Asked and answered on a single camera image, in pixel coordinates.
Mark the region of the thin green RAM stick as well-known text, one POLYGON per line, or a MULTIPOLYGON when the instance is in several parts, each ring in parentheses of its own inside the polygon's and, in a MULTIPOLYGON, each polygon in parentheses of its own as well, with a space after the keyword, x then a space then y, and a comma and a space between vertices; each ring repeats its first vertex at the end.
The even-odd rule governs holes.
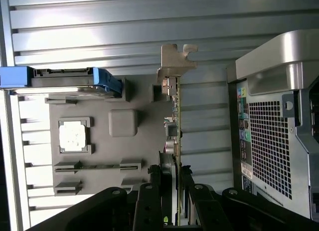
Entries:
POLYGON ((80 172, 80 171, 89 171, 89 170, 120 170, 120 171, 129 171, 129 170, 140 170, 139 166, 83 166, 80 168, 56 168, 55 172, 57 173, 66 173, 66 172, 80 172))

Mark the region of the grey plastic parts rack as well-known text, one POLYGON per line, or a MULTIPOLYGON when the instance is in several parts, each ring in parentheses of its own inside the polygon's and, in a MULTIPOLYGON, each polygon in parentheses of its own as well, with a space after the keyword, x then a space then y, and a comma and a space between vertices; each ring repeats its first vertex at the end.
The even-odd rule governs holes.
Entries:
POLYGON ((51 94, 49 105, 53 190, 57 196, 90 195, 112 186, 143 182, 148 166, 157 164, 164 149, 164 119, 170 103, 153 75, 122 76, 122 96, 51 94), (82 152, 61 152, 59 126, 80 121, 86 127, 82 152), (140 170, 89 170, 57 173, 56 168, 139 166, 140 170))

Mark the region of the silver CPU chip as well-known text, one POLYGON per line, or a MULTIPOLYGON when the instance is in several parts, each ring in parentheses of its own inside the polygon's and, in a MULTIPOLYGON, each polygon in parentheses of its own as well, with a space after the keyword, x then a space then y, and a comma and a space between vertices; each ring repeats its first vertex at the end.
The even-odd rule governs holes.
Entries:
POLYGON ((59 126, 61 152, 82 152, 86 146, 86 127, 80 121, 65 121, 59 126))

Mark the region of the hard disk with blue caddy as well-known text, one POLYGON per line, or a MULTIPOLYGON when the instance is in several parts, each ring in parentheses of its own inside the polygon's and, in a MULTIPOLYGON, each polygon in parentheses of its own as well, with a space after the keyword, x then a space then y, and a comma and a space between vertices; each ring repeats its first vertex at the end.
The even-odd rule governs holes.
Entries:
POLYGON ((0 89, 12 95, 63 94, 122 96, 123 83, 106 69, 35 69, 29 66, 0 67, 0 89))

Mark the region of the silver open PC case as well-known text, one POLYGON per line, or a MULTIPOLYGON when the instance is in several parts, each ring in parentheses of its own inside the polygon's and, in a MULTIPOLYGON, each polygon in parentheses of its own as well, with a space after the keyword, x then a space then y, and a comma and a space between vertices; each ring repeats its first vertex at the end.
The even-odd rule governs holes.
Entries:
POLYGON ((319 29, 227 67, 234 186, 319 223, 319 29))

